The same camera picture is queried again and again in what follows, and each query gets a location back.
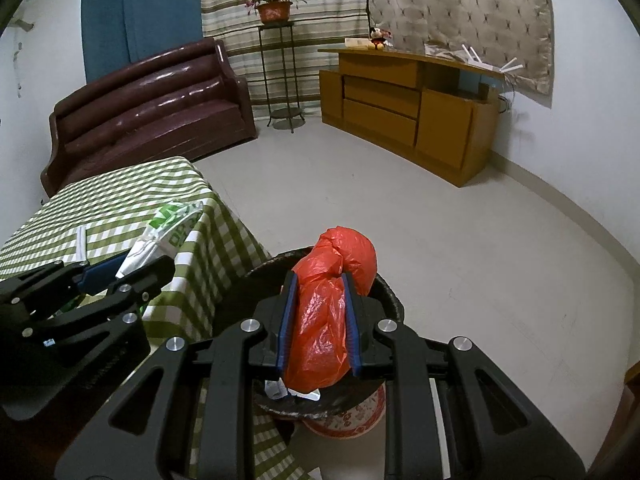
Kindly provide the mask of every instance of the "red plastic bag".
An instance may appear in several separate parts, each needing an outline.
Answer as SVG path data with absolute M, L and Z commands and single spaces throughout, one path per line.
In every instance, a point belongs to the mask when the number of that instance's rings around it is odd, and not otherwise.
M 359 232 L 337 227 L 322 234 L 293 270 L 300 290 L 284 383 L 307 393 L 337 383 L 350 368 L 340 275 L 351 272 L 358 294 L 366 296 L 378 270 L 376 250 Z

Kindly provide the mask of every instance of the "black bin liner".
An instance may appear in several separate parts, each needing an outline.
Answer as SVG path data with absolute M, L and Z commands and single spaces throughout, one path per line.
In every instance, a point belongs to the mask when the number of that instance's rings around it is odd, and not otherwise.
M 216 307 L 213 335 L 219 335 L 233 324 L 251 317 L 260 300 L 277 296 L 288 270 L 310 253 L 311 247 L 296 249 L 261 264 L 237 280 Z M 404 306 L 379 275 L 373 282 L 370 298 L 378 300 L 389 319 L 404 321 Z M 280 418 L 325 418 L 346 412 L 372 395 L 382 380 L 362 381 L 348 372 L 340 381 L 320 390 L 320 400 L 287 396 L 272 400 L 264 393 L 264 382 L 254 381 L 254 401 L 262 409 Z

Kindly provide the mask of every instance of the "orange flower pot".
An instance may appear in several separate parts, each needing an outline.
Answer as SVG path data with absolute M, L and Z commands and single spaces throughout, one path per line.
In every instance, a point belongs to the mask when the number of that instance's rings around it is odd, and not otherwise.
M 289 19 L 292 2 L 271 2 L 257 6 L 263 23 L 286 22 Z

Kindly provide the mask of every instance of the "sofa backrest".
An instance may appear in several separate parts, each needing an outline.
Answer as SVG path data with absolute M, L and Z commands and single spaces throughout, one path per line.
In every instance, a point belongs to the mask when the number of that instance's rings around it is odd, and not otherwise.
M 218 42 L 205 38 L 100 78 L 54 108 L 60 143 L 82 157 L 128 131 L 211 98 L 224 98 Z

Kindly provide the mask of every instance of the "gray tile floor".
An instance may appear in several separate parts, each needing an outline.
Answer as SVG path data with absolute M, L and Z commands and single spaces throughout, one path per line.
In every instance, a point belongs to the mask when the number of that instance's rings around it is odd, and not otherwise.
M 469 336 L 590 464 L 626 370 L 633 289 L 561 212 L 488 168 L 457 189 L 308 118 L 196 166 L 271 254 L 329 227 L 367 235 L 378 270 L 420 335 Z M 324 480 L 382 478 L 384 425 L 351 441 L 299 428 L 292 443 Z

